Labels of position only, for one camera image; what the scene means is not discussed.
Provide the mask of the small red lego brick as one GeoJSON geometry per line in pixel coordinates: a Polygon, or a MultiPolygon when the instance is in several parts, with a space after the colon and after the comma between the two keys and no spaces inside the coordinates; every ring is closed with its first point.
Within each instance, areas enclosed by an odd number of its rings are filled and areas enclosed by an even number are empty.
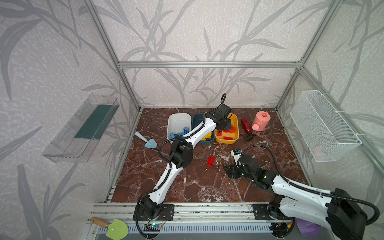
{"type": "Polygon", "coordinates": [[[234,133],[236,131],[235,127],[231,125],[231,129],[229,130],[229,133],[234,133]]]}

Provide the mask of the yellow long lego brick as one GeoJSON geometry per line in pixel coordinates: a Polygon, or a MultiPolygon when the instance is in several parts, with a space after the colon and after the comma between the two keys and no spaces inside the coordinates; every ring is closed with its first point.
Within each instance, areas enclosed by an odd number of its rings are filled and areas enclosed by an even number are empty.
{"type": "Polygon", "coordinates": [[[206,135],[204,138],[203,138],[203,141],[210,141],[212,139],[212,135],[209,134],[209,135],[206,135]]]}

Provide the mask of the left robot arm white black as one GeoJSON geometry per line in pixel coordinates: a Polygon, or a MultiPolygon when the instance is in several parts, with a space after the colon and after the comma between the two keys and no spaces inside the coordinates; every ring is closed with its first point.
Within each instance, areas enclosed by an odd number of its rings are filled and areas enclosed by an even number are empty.
{"type": "Polygon", "coordinates": [[[230,130],[232,109],[225,104],[227,94],[221,97],[220,105],[206,113],[204,119],[187,134],[163,142],[158,147],[159,157],[167,162],[163,174],[155,187],[140,195],[135,213],[143,209],[150,220],[156,219],[161,214],[161,207],[167,192],[178,174],[185,169],[193,160],[195,146],[214,130],[230,130]]]}

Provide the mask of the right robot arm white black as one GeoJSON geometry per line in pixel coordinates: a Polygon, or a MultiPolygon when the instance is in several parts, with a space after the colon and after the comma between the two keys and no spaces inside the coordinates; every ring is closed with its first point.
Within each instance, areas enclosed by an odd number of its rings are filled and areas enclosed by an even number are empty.
{"type": "Polygon", "coordinates": [[[281,171],[264,170],[246,151],[232,150],[235,164],[225,167],[231,179],[245,178],[275,194],[269,215],[301,219],[327,228],[341,240],[361,240],[365,228],[380,217],[379,208],[354,199],[346,191],[317,189],[286,178],[281,171]]]}

